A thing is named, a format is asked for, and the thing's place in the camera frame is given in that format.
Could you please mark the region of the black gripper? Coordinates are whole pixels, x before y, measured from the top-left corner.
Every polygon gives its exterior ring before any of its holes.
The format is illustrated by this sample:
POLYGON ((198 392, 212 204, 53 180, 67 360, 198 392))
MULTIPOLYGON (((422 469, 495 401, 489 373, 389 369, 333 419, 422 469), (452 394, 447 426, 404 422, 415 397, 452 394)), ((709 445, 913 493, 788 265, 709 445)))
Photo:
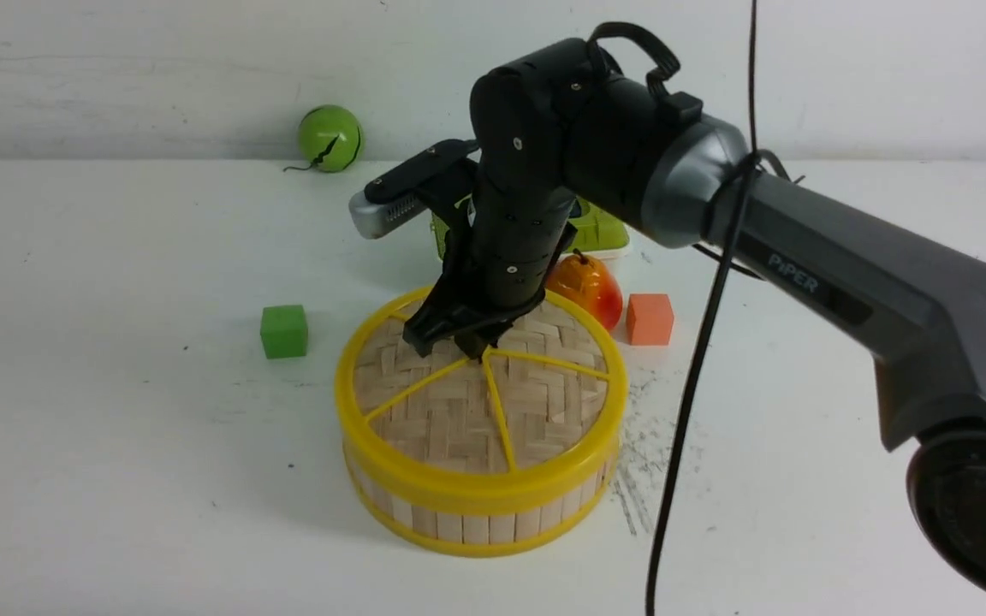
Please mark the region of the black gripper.
POLYGON ((404 342, 428 356, 438 341, 450 341, 481 360, 543 301, 545 281, 575 237, 568 223, 573 196, 566 188, 523 198, 474 188, 473 222, 458 208, 463 219, 449 225, 441 277, 404 324, 404 342))

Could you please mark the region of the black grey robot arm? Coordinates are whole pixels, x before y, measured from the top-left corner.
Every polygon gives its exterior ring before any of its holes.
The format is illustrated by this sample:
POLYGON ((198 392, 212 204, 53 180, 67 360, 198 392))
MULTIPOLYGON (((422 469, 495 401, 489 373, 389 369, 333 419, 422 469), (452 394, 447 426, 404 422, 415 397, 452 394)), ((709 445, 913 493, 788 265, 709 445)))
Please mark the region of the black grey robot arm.
POLYGON ((491 70, 474 138, 447 139, 376 181, 448 223, 443 272, 404 340, 469 356, 543 300, 590 200, 658 245, 711 243, 715 283, 680 403, 645 611, 655 591, 699 374, 734 260, 874 359, 883 446, 915 438, 909 506, 936 552, 986 591, 986 263, 806 190, 699 98, 669 92, 680 59, 640 25, 606 22, 491 70))

